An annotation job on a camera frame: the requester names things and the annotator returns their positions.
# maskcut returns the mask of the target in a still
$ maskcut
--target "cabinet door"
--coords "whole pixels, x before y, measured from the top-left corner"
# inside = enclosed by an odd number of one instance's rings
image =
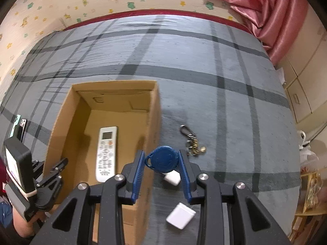
[[[299,123],[311,113],[311,109],[305,93],[296,79],[287,89],[294,109],[296,122]]]
[[[283,85],[283,87],[287,88],[296,78],[296,74],[289,60],[286,58],[286,56],[284,56],[284,58],[276,66],[277,69],[281,67],[283,67],[284,76],[285,76],[285,84]]]
[[[316,53],[299,76],[311,110],[327,101],[327,41],[321,41]]]
[[[318,47],[324,33],[324,27],[319,17],[309,5],[309,10],[303,26],[286,54],[297,75],[304,69]]]

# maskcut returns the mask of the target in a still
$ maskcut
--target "carabiner clip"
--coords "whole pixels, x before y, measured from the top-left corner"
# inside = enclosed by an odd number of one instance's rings
[[[191,138],[191,139],[194,139],[195,137],[197,137],[196,135],[195,135],[195,133],[194,132],[192,132],[192,130],[188,127],[188,126],[186,126],[186,125],[181,125],[180,127],[179,127],[179,131],[180,131],[180,133],[182,134],[182,135],[184,135],[184,136],[186,136],[186,137],[189,137],[189,138]]]

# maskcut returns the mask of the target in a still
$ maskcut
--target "gray plaid rug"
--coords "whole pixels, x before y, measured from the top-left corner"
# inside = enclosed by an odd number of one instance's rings
[[[16,114],[24,143],[43,160],[71,84],[154,79],[161,93],[160,145],[184,148],[187,124],[207,152],[190,161],[220,182],[245,182],[288,233],[299,194],[299,150],[287,99],[260,42],[216,22],[137,16],[54,32],[27,55],[0,108],[0,142]],[[156,174],[144,244],[196,244],[197,214],[184,230],[166,223],[181,188]]]

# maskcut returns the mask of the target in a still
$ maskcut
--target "black mount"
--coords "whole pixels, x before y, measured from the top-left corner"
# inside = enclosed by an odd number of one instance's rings
[[[25,198],[12,180],[5,185],[7,196],[19,214],[29,222],[38,210],[50,211],[63,186],[60,172],[65,168],[68,159],[64,158],[58,162],[50,171],[50,174],[39,183],[36,179],[42,174],[44,161],[32,162],[34,185],[37,194]]]
[[[92,244],[95,205],[101,204],[99,245],[124,245],[122,204],[132,205],[129,189],[135,165],[124,166],[105,183],[89,186],[80,183],[45,222],[31,245]],[[263,204],[244,183],[226,185],[202,173],[179,151],[179,168],[184,194],[190,204],[201,205],[197,245],[223,245],[222,203],[227,203],[231,245],[289,245],[290,242]]]

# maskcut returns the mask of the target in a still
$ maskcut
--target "white remote control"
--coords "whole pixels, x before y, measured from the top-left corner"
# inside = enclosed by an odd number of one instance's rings
[[[105,182],[115,176],[116,138],[116,126],[100,129],[95,170],[95,178],[98,182]]]

